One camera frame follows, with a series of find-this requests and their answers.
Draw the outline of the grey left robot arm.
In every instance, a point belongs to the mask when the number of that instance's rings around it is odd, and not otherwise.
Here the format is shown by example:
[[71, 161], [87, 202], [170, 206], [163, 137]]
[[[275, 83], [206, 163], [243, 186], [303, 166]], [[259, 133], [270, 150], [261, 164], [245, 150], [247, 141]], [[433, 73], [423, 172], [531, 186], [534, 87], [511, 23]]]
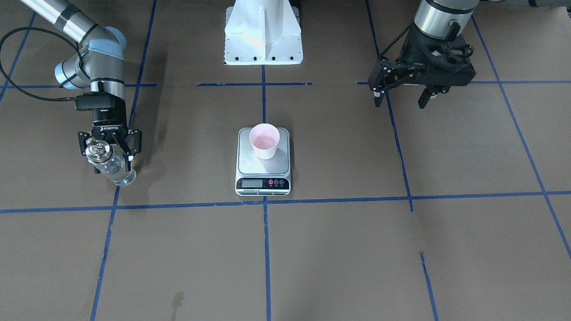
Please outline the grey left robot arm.
[[477, 7], [476, 0], [422, 0], [414, 20], [397, 39], [404, 38], [398, 58], [382, 51], [368, 78], [379, 107], [389, 90], [401, 85], [423, 85], [418, 106], [452, 87], [466, 86], [476, 75], [471, 63], [474, 49], [463, 31]]

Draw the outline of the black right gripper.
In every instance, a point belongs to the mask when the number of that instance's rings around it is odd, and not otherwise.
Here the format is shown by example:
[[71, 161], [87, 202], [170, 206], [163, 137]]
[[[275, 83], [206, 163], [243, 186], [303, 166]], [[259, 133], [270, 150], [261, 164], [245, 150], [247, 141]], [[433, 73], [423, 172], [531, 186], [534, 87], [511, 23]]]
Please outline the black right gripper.
[[[91, 136], [120, 146], [124, 152], [125, 170], [130, 172], [133, 154], [141, 152], [142, 134], [140, 130], [127, 128], [125, 101], [110, 93], [84, 93], [75, 97], [75, 109], [92, 111]], [[88, 154], [87, 159], [94, 167], [94, 173], [101, 173], [101, 155]]]

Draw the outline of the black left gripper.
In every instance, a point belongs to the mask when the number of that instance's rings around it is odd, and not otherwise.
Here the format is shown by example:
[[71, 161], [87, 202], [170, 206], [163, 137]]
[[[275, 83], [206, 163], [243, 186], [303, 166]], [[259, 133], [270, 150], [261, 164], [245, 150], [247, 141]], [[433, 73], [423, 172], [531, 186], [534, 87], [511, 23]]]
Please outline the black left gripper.
[[377, 56], [369, 75], [369, 89], [379, 108], [385, 93], [401, 85], [426, 86], [418, 98], [418, 107], [446, 93], [452, 86], [466, 86], [476, 75], [471, 63], [473, 47], [459, 32], [459, 23], [449, 23], [443, 39], [424, 34], [410, 22]]

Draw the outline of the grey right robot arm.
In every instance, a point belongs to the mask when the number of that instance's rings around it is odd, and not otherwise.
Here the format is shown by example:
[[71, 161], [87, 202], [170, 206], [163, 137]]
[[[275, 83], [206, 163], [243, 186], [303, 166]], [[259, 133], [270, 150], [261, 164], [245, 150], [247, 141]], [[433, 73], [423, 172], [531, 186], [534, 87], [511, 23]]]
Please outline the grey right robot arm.
[[117, 185], [134, 181], [131, 167], [141, 151], [141, 131], [127, 125], [123, 51], [127, 42], [114, 27], [101, 27], [67, 0], [25, 0], [24, 4], [66, 34], [75, 54], [59, 63], [54, 75], [61, 87], [89, 89], [71, 97], [77, 111], [92, 112], [92, 130], [78, 134], [80, 152]]

